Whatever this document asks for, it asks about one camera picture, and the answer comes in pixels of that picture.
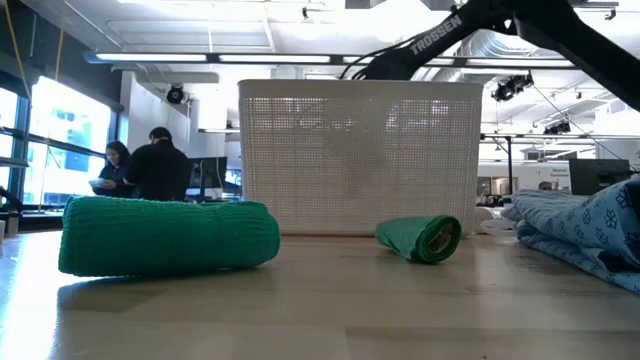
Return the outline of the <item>thin green bandage roll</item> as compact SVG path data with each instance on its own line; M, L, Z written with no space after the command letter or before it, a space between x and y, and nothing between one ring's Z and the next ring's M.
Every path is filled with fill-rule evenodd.
M457 249L462 226L449 215L397 218L378 224L375 238L408 261L437 264Z

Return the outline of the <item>thick green bandage roll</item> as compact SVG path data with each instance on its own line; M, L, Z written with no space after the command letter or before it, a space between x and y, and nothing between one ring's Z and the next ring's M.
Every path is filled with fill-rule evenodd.
M77 197L63 214L58 269L79 277L160 277L274 259L281 235L262 203Z

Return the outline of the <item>white perforated plastic basket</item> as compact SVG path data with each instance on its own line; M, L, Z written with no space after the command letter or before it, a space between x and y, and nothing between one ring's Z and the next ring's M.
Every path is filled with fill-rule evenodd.
M474 226L483 89L470 83L243 80L242 186L286 234L368 235L447 214Z

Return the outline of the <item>black desk monitor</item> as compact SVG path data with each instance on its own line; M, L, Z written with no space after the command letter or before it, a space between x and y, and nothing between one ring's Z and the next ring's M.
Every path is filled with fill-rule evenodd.
M223 189L227 169L226 157L192 158L191 175L188 189L197 189L192 198L198 202L206 202L206 190Z

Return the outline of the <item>white plastic object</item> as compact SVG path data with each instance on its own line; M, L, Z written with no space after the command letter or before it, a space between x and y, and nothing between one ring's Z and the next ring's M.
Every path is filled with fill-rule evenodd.
M515 236L514 222L504 219L501 212L502 208L476 207L474 209L474 232L496 237Z

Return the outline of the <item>blue patterned cloth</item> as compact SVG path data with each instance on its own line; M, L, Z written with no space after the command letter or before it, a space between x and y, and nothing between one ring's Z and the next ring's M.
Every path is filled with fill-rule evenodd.
M502 217L525 246L640 294L640 177L589 197L522 190Z

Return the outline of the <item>ceiling light rail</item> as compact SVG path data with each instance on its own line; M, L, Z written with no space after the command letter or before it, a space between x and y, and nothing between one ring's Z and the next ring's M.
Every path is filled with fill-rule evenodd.
M281 65L368 65L373 56L340 54L285 54L285 53L144 53L144 52L86 52L84 58L91 64L150 63L150 64L281 64ZM454 57L439 56L425 67L453 68L523 68L574 69L565 59L542 57Z

